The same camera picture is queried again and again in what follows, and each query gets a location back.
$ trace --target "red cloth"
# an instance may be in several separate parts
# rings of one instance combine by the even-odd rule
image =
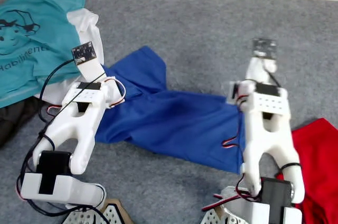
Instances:
[[[338,224],[338,130],[321,118],[292,136],[305,184],[305,223]]]

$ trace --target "cartoon print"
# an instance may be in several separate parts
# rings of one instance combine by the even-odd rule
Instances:
[[[11,10],[0,15],[0,55],[11,54],[25,46],[40,26],[29,12]]]

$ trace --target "white cloth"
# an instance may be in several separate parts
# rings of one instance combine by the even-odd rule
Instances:
[[[99,60],[100,64],[103,64],[104,49],[102,46],[99,28],[96,26],[99,16],[85,8],[82,8],[68,12],[67,19],[72,25],[75,26],[79,34],[81,44],[92,41],[97,59]],[[79,76],[73,79],[47,85],[42,99],[51,104],[60,105],[71,84],[75,81],[85,81],[85,79],[82,76]]]

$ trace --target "metal base plate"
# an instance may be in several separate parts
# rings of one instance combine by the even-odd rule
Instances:
[[[121,214],[115,204],[110,204],[104,211],[104,216],[110,224],[124,224]],[[85,212],[71,212],[62,224],[106,224],[106,222],[93,210]]]

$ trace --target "black cloth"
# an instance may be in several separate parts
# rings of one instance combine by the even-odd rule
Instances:
[[[20,127],[34,116],[39,107],[35,97],[0,108],[0,147],[9,141]]]

